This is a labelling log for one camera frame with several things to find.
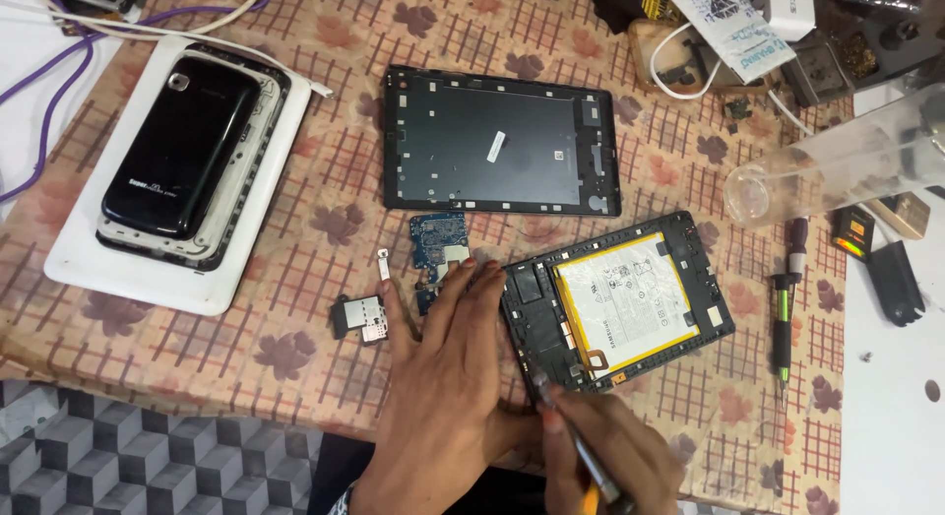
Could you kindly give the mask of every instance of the hand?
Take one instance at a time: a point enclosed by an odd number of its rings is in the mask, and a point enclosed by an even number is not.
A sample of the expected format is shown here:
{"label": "hand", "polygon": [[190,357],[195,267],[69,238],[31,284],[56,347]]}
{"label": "hand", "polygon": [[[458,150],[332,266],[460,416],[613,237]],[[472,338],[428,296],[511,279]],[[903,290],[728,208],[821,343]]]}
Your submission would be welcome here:
{"label": "hand", "polygon": [[560,386],[553,387],[551,395],[557,408],[541,409],[549,515],[581,513],[589,484],[562,414],[613,481],[636,500],[634,515],[676,515],[676,493],[685,474],[660,433],[640,422],[614,395],[572,393]]}
{"label": "hand", "polygon": [[489,464],[539,433],[537,416],[496,408],[495,325],[505,271],[490,260],[467,291],[476,262],[451,269],[413,338],[396,288],[381,283],[392,365],[377,446],[354,487],[351,515],[442,513]]}

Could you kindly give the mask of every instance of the clear plastic container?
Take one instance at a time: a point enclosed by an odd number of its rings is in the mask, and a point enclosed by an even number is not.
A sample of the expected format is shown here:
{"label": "clear plastic container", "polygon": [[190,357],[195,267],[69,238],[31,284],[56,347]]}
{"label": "clear plastic container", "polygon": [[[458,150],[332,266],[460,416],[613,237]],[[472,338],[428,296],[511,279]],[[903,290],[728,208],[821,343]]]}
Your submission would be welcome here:
{"label": "clear plastic container", "polygon": [[739,166],[725,205],[754,228],[945,184],[945,84]]}

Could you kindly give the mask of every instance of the floral tablecloth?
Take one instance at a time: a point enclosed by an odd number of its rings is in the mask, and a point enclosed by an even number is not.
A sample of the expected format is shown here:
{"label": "floral tablecloth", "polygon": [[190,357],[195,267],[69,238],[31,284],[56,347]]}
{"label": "floral tablecloth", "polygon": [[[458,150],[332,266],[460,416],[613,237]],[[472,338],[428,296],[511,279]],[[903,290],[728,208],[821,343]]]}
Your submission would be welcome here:
{"label": "floral tablecloth", "polygon": [[[241,0],[150,0],[147,14]],[[738,331],[615,391],[686,465],[680,494],[739,510],[838,511],[844,255],[811,221],[797,288],[789,403],[769,372],[768,276],[786,254],[782,225],[734,226],[722,185],[735,166],[798,139],[767,98],[730,134],[725,99],[678,101],[637,86],[624,35],[590,0],[273,0],[220,30],[334,88],[313,98],[230,310],[172,311],[59,284],[42,263],[95,167],[152,46],[125,44],[23,195],[0,235],[4,378],[32,378],[181,415],[254,415],[371,438],[388,388],[386,343],[335,341],[337,295],[374,291],[378,248],[412,284],[408,219],[381,205],[379,82],[388,63],[593,86],[616,100],[624,214],[619,219],[467,214],[477,258],[511,261],[685,208]],[[166,25],[186,29],[209,15]],[[823,129],[849,99],[800,117]],[[526,399],[506,341],[504,397]]]}

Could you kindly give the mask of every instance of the black phone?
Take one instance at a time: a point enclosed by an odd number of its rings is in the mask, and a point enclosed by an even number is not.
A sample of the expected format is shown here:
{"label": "black phone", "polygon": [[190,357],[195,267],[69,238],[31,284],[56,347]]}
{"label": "black phone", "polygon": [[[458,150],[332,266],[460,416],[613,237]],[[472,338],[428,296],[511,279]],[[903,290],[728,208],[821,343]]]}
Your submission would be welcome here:
{"label": "black phone", "polygon": [[111,221],[193,238],[260,96],[240,70],[198,57],[174,64],[102,198]]}

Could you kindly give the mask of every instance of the blue circuit board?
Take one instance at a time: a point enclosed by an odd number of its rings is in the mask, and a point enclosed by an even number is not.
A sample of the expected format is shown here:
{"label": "blue circuit board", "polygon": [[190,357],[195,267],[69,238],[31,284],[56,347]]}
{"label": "blue circuit board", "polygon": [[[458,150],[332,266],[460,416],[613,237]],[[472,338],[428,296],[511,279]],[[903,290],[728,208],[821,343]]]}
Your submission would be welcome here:
{"label": "blue circuit board", "polygon": [[469,234],[462,212],[425,214],[410,218],[410,239],[414,248],[414,267],[426,270],[426,280],[417,283],[417,307],[426,316],[437,298],[437,286],[451,260],[469,256]]}

